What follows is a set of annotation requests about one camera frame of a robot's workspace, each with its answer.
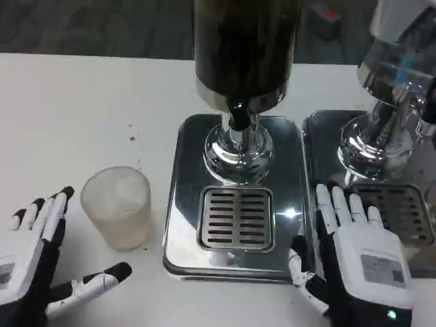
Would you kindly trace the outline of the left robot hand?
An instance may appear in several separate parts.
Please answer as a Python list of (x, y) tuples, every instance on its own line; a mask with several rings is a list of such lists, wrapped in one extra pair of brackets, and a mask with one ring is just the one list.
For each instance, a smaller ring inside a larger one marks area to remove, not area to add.
[(46, 326), (121, 284), (133, 272), (119, 262), (53, 286), (74, 188), (37, 198), (1, 227), (1, 325)]

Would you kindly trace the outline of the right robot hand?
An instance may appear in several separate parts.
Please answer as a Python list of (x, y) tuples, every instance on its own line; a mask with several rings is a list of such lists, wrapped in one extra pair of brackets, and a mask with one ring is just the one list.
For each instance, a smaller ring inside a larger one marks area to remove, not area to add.
[(399, 237), (356, 193), (319, 183), (317, 237), (324, 275), (305, 268), (303, 236), (288, 268), (294, 287), (332, 326), (411, 326), (414, 292)]

